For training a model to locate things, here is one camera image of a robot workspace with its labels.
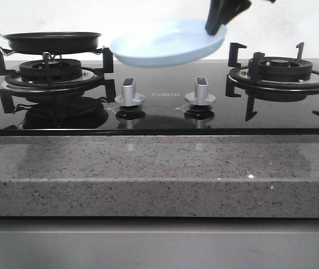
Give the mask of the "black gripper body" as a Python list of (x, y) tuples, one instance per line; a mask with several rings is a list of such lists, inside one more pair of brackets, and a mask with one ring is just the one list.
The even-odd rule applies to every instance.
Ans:
[(249, 0), (229, 0), (224, 1), (223, 9), (223, 24), (227, 25), (232, 19), (238, 16), (240, 13), (249, 9), (251, 6), (251, 1)]

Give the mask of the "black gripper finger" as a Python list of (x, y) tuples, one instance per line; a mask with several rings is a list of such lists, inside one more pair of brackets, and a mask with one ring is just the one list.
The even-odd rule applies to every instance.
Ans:
[(228, 16), (228, 4), (225, 0), (211, 0), (205, 25), (208, 35), (214, 36)]

